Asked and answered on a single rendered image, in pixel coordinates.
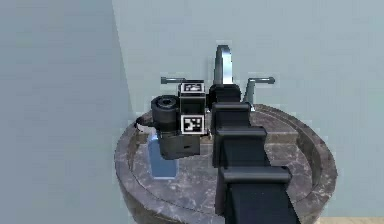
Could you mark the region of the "blue soap dispenser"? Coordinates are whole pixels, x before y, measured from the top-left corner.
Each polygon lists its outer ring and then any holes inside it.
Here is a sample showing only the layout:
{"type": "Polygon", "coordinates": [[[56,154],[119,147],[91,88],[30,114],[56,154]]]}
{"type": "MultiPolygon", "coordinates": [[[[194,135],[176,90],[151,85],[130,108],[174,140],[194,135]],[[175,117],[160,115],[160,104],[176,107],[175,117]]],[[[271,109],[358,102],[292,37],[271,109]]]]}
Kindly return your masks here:
{"type": "Polygon", "coordinates": [[[148,162],[150,174],[153,179],[172,180],[177,177],[179,164],[177,160],[166,160],[160,152],[159,137],[156,131],[152,131],[148,138],[148,162]]]}

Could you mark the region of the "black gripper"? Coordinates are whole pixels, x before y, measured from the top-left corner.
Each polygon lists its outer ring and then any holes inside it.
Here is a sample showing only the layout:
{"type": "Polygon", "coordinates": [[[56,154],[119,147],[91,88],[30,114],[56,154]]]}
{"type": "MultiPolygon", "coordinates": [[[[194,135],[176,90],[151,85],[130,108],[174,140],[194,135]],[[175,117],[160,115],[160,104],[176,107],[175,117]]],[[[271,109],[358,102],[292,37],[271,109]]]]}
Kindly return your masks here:
{"type": "Polygon", "coordinates": [[[180,159],[200,154],[200,138],[181,132],[179,98],[175,95],[161,95],[151,101],[154,127],[135,123],[141,133],[156,131],[160,154],[166,160],[180,159]]]}

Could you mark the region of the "round grey marble sink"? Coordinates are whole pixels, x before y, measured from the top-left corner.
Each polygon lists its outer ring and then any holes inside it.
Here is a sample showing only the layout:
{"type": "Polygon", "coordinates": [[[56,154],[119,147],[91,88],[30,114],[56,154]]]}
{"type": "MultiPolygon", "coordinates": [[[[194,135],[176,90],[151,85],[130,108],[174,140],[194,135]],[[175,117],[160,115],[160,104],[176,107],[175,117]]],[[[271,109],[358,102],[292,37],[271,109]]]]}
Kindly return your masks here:
{"type": "MultiPolygon", "coordinates": [[[[337,169],[325,142],[305,123],[279,109],[258,104],[251,123],[267,132],[271,164],[292,174],[288,194],[302,224],[315,224],[335,190],[337,169]]],[[[225,224],[215,214],[217,170],[212,141],[201,139],[201,153],[178,161],[173,180],[151,177],[147,142],[150,131],[130,124],[115,150],[120,191],[137,224],[225,224]]]]}

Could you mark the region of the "chrome faucet spout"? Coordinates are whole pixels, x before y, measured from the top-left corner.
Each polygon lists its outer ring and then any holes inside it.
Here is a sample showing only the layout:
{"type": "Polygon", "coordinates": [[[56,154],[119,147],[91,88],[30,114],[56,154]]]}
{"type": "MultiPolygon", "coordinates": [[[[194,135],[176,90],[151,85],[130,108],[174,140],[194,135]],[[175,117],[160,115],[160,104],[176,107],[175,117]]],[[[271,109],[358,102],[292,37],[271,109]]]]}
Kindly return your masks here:
{"type": "Polygon", "coordinates": [[[215,56],[214,84],[232,84],[232,54],[228,45],[218,45],[215,56]]]}

